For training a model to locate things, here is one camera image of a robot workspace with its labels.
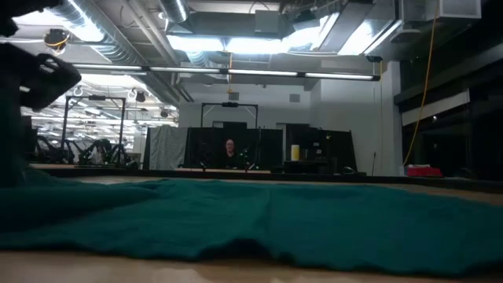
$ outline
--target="air duct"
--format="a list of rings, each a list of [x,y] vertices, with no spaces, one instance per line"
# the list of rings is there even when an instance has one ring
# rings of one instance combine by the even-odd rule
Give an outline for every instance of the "air duct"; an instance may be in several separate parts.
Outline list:
[[[82,40],[99,41],[101,46],[92,48],[113,64],[146,65],[147,61],[131,45],[126,37],[103,14],[92,0],[64,0],[60,6],[50,10],[60,17],[63,25]],[[146,84],[162,102],[179,105],[179,96],[156,74],[135,76]]]
[[[186,52],[187,57],[189,58],[190,63],[192,63],[196,67],[201,68],[210,68],[210,60],[207,58],[207,54],[204,51],[196,51],[196,52]]]
[[[222,68],[222,64],[217,64],[215,62],[210,61],[207,57],[207,52],[205,51],[196,51],[196,52],[185,52],[187,57],[189,58],[190,63],[192,65],[199,68]],[[220,74],[206,74],[215,79],[227,79],[227,75]]]
[[[160,0],[166,20],[172,23],[181,23],[189,17],[189,7],[185,0]]]

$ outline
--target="white wall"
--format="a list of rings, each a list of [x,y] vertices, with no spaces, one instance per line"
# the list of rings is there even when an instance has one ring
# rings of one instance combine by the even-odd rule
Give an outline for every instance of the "white wall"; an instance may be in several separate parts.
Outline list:
[[[396,176],[402,165],[402,123],[393,102],[393,96],[400,92],[399,63],[391,62],[385,69],[382,82],[324,79],[310,93],[301,86],[232,88],[240,92],[240,103],[259,104],[260,127],[276,129],[277,123],[309,123],[325,130],[350,130],[358,170],[371,175],[375,153],[374,175]],[[200,126],[201,102],[220,103],[228,98],[227,86],[186,87],[196,103],[181,104],[180,127]],[[301,94],[301,102],[290,103],[289,94]],[[213,121],[255,126],[255,118],[244,108],[217,106],[205,116],[204,126],[211,127]]]
[[[193,85],[185,86],[195,103],[180,105],[180,127],[199,127],[201,102],[222,103],[228,101],[227,86],[214,85],[210,87]],[[240,104],[259,105],[259,127],[276,129],[277,123],[309,123],[310,93],[302,86],[262,86],[234,85],[233,91],[240,93]],[[300,103],[290,103],[290,94],[300,94]],[[204,108],[208,112],[211,106]],[[255,109],[248,107],[254,115]],[[204,116],[204,127],[212,127],[213,121],[246,122],[248,128],[255,127],[255,117],[244,107],[223,108],[215,106]]]
[[[310,124],[325,130],[350,130],[359,171],[398,175],[402,133],[393,96],[400,91],[399,64],[390,63],[381,82],[321,80],[311,92]]]

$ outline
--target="black cable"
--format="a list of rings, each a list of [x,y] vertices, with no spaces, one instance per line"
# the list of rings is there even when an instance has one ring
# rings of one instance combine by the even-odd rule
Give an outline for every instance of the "black cable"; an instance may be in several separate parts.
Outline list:
[[[255,2],[253,2],[253,4],[251,4],[251,7],[250,7],[250,9],[248,10],[248,13],[252,13],[252,9],[253,9],[253,7],[255,6],[255,4],[257,4],[257,3],[262,4],[264,7],[266,7],[266,8],[267,8],[267,11],[270,11],[269,7],[268,7],[266,4],[264,4],[262,1],[255,1]]]

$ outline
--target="yellow cable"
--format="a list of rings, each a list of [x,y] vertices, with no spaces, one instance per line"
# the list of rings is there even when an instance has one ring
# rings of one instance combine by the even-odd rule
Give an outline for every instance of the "yellow cable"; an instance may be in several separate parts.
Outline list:
[[[58,43],[50,43],[50,44],[49,44],[49,43],[46,43],[46,45],[47,45],[47,46],[59,46],[59,45],[61,45],[61,44],[65,43],[65,42],[67,42],[69,38],[70,38],[70,35],[69,35],[69,36],[67,36],[67,37],[66,37],[66,39],[64,39],[64,40],[62,40],[62,41],[60,41],[60,42],[58,42]]]
[[[410,142],[409,151],[407,153],[406,158],[403,160],[402,166],[405,166],[407,164],[407,161],[409,161],[410,153],[412,152],[414,141],[416,140],[417,130],[419,129],[419,122],[421,121],[421,115],[423,115],[424,102],[426,101],[426,93],[428,92],[428,79],[430,77],[431,55],[433,54],[433,42],[435,39],[435,26],[437,24],[437,17],[439,16],[439,4],[440,0],[437,0],[437,6],[435,8],[435,18],[433,19],[433,28],[431,29],[430,52],[428,55],[428,66],[426,67],[426,80],[424,82],[423,101],[421,102],[421,108],[419,110],[419,118],[417,119],[416,122],[416,129],[414,129],[414,135],[412,136],[412,141]]]

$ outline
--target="exposed pipe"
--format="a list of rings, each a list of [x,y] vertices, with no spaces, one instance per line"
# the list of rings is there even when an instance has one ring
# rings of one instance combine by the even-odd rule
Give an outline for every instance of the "exposed pipe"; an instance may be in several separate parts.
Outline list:
[[[147,64],[145,58],[93,1],[64,0],[61,5],[50,11],[63,19],[63,25],[70,31],[90,27],[92,31],[102,33],[105,37],[101,43],[107,46],[92,46],[92,48],[113,64]],[[135,76],[135,79],[145,83],[162,102],[179,105],[180,97],[172,90],[172,86],[164,83],[158,75],[150,73],[145,76]]]
[[[133,17],[134,21],[139,26],[141,31],[143,31],[145,36],[147,36],[149,41],[154,45],[156,50],[163,56],[164,60],[166,60],[168,64],[177,65],[178,64],[178,60],[176,59],[177,55],[175,51],[171,48],[171,45],[166,39],[166,36],[162,36],[160,34],[159,30],[157,29],[157,25],[152,21],[150,15],[143,9],[143,7],[138,4],[138,1],[122,0],[121,2],[123,3],[123,6],[124,8],[126,8],[127,12]],[[150,30],[145,26],[140,17],[147,22],[147,25],[150,26]],[[154,38],[152,33],[154,35],[158,34],[157,39]],[[194,102],[194,100],[190,95],[181,90],[182,86],[173,83],[171,85],[173,86],[173,91],[178,96],[183,97],[186,101]]]
[[[210,67],[210,60],[204,51],[185,52],[189,58],[190,63],[196,67],[207,68]]]
[[[180,64],[180,62],[178,62],[178,56],[176,54],[176,51],[173,50],[171,44],[167,41],[166,35],[162,34],[159,31],[157,24],[152,20],[150,14],[147,13],[147,11],[142,5],[140,5],[138,0],[129,0],[129,2],[133,4],[133,7],[135,8],[135,11],[138,12],[138,15],[140,15],[140,17],[142,17],[143,20],[145,20],[147,25],[150,27],[150,31],[157,37],[157,39],[159,39],[160,44],[164,47],[166,52],[170,54],[171,58],[173,58],[174,63],[176,65]]]
[[[140,17],[136,14],[133,7],[131,6],[130,1],[129,0],[122,0],[121,4],[123,5],[126,12],[129,13],[133,17],[133,20],[139,26],[141,31],[143,31],[143,33],[149,39],[149,41],[153,44],[153,46],[159,52],[160,56],[168,64],[176,64],[174,62],[174,59],[171,57],[171,55],[159,44],[159,42],[156,40],[156,38],[154,38],[152,33],[147,29],[147,26],[145,26],[145,24],[143,24],[143,21],[141,21]]]
[[[164,16],[172,23],[181,23],[189,17],[189,7],[185,0],[160,0]]]

